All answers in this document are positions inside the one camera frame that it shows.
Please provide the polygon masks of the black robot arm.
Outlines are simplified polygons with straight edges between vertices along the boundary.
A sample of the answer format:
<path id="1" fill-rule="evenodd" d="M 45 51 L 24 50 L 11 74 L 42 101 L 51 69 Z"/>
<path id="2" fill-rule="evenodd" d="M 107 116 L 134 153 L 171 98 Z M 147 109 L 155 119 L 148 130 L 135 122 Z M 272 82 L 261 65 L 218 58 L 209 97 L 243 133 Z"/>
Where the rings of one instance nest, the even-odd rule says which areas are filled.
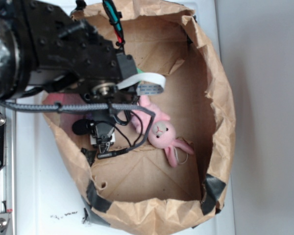
<path id="1" fill-rule="evenodd" d="M 100 153 L 109 150 L 116 125 L 128 121 L 97 105 L 133 103 L 137 97 L 136 84 L 120 87 L 137 73 L 133 57 L 124 52 L 121 13 L 110 0 L 103 6 L 120 37 L 116 44 L 86 20 L 72 20 L 59 6 L 0 0 L 0 104 L 42 91 L 78 94 L 86 106 L 72 112 L 91 116 L 74 123 L 73 132 L 93 137 Z"/>

